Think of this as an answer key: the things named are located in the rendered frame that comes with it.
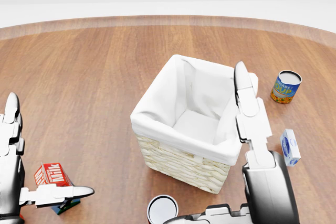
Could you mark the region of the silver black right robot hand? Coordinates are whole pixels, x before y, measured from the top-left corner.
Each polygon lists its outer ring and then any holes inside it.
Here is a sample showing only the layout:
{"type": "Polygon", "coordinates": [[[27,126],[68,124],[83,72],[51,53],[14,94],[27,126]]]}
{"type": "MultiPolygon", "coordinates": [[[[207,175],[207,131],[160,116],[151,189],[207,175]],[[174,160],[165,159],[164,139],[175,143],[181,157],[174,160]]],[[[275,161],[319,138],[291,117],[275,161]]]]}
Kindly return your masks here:
{"type": "Polygon", "coordinates": [[[247,203],[239,211],[228,204],[208,206],[201,214],[175,217],[164,224],[300,224],[288,170],[281,155],[269,151],[270,124],[263,100],[256,96],[243,62],[234,70],[240,141],[248,143],[242,167],[247,203]]]}

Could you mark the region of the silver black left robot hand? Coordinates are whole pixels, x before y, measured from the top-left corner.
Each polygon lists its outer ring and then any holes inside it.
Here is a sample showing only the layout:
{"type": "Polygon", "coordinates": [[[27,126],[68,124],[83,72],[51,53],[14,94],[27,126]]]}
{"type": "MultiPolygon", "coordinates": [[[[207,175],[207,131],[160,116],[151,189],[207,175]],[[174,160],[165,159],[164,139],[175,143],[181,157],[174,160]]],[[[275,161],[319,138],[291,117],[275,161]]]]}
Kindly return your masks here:
{"type": "Polygon", "coordinates": [[[8,95],[5,112],[0,114],[0,224],[25,224],[20,209],[25,205],[37,208],[56,206],[65,200],[91,196],[94,189],[87,186],[58,187],[39,185],[35,191],[24,186],[25,170],[22,155],[22,115],[16,93],[8,95]]]}

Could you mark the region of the red milk carton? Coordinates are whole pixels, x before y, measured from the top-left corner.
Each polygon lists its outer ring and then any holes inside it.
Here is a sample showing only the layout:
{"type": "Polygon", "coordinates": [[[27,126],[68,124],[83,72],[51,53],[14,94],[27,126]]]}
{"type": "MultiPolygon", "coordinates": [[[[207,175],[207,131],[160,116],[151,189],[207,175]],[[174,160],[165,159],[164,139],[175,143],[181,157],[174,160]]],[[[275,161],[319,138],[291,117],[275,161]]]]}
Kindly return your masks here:
{"type": "MultiPolygon", "coordinates": [[[[34,180],[37,186],[44,184],[56,184],[59,187],[73,186],[60,163],[41,163],[41,167],[34,174],[34,180]]],[[[51,208],[57,215],[60,215],[79,203],[80,199],[65,200],[61,205],[51,208]]]]}

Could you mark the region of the wicker basket with white liner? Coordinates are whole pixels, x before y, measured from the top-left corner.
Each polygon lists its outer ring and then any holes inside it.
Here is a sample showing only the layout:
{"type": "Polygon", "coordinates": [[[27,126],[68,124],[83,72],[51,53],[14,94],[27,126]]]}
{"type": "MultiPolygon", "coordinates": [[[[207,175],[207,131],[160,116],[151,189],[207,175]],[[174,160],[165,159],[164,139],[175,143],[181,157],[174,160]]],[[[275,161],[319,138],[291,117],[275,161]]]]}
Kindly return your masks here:
{"type": "Polygon", "coordinates": [[[241,142],[234,69],[173,55],[130,119],[146,165],[218,194],[241,142]]]}

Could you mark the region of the small white and blue box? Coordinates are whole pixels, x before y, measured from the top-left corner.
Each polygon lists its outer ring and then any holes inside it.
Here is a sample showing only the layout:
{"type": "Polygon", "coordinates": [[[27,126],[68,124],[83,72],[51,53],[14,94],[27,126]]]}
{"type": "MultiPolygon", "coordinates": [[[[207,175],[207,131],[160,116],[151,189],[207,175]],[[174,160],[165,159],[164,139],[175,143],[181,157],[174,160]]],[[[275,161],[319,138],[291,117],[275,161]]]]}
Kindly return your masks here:
{"type": "Polygon", "coordinates": [[[294,131],[285,129],[280,137],[280,142],[286,166],[294,167],[301,159],[294,131]]]}

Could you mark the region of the blue alphabet soup can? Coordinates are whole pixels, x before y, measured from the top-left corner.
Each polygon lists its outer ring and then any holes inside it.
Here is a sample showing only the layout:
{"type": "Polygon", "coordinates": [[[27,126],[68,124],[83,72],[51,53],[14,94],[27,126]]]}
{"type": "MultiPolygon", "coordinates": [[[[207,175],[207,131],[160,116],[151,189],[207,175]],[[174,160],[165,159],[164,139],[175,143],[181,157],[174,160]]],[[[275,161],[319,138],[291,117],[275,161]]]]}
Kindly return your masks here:
{"type": "Polygon", "coordinates": [[[293,100],[301,83],[301,75],[291,70],[283,70],[279,72],[270,96],[277,103],[288,104],[293,100]]]}

